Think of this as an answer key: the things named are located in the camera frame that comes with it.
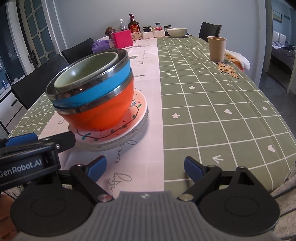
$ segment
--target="green checkered tablecloth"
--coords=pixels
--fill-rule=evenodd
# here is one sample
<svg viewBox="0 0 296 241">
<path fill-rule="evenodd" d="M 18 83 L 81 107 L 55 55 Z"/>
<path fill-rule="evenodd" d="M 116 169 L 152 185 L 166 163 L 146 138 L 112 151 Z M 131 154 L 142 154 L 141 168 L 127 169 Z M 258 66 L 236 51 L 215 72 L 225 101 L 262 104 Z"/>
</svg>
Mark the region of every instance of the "green checkered tablecloth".
<svg viewBox="0 0 296 241">
<path fill-rule="evenodd" d="M 266 96 L 232 62 L 225 61 L 239 79 L 220 73 L 202 39 L 164 37 L 157 44 L 165 190 L 177 196 L 192 184 L 186 156 L 223 170 L 246 166 L 268 190 L 277 188 L 296 160 L 296 140 Z M 43 94 L 11 136 L 40 135 L 54 112 Z"/>
</svg>

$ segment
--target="floor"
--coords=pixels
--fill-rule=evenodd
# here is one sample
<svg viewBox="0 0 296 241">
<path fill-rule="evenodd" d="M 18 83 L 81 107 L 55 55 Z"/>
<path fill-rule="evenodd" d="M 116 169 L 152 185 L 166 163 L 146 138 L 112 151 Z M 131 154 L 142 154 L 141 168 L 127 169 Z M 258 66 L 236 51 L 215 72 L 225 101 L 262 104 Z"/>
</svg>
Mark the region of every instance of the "floor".
<svg viewBox="0 0 296 241">
<path fill-rule="evenodd" d="M 296 136 L 296 99 L 288 96 L 287 91 L 266 73 L 261 76 L 259 88 L 282 115 L 293 135 Z"/>
<path fill-rule="evenodd" d="M 289 73 L 289 71 L 285 71 L 283 68 L 280 68 L 278 64 L 270 62 L 268 74 L 282 87 L 285 89 L 288 88 L 291 79 L 291 73 Z"/>
</svg>

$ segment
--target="chair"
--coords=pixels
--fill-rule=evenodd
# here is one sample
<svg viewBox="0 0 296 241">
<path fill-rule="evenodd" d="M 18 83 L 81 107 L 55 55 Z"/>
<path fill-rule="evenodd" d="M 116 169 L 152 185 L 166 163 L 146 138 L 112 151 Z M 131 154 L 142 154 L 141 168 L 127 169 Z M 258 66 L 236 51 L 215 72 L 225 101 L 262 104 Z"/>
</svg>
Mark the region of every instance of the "chair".
<svg viewBox="0 0 296 241">
<path fill-rule="evenodd" d="M 11 91 L 28 110 L 45 92 L 46 86 L 53 77 L 67 66 L 69 65 L 65 59 L 57 54 L 25 78 L 13 84 Z"/>
<path fill-rule="evenodd" d="M 92 39 L 87 39 L 84 42 L 62 51 L 62 55 L 65 57 L 69 64 L 76 62 L 77 60 L 84 58 L 92 54 L 92 45 L 94 41 Z"/>
<path fill-rule="evenodd" d="M 203 22 L 202 26 L 200 27 L 200 34 L 198 37 L 205 40 L 206 42 L 209 42 L 209 40 L 207 39 L 208 36 L 219 37 L 221 27 L 222 25 L 214 25 L 211 23 Z"/>
</svg>

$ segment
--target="cabinet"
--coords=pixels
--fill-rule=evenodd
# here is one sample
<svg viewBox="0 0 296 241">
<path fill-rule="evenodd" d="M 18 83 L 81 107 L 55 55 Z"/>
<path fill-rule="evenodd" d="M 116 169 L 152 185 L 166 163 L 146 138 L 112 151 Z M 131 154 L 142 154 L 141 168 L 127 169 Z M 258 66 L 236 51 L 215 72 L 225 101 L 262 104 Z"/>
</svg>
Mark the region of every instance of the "cabinet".
<svg viewBox="0 0 296 241">
<path fill-rule="evenodd" d="M 12 132 L 26 111 L 11 91 L 0 99 L 0 139 Z"/>
</svg>

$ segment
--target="purple tissue box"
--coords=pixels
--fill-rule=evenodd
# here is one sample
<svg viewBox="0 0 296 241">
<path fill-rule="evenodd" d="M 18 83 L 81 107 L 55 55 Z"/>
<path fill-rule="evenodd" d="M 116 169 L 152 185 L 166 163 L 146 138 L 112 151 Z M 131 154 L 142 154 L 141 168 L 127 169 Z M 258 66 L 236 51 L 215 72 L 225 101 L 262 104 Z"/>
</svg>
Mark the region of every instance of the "purple tissue box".
<svg viewBox="0 0 296 241">
<path fill-rule="evenodd" d="M 113 47 L 113 41 L 110 39 L 102 39 L 102 40 L 97 40 L 94 42 L 92 45 L 92 50 L 93 53 L 100 52 L 102 50 L 110 49 Z"/>
</svg>

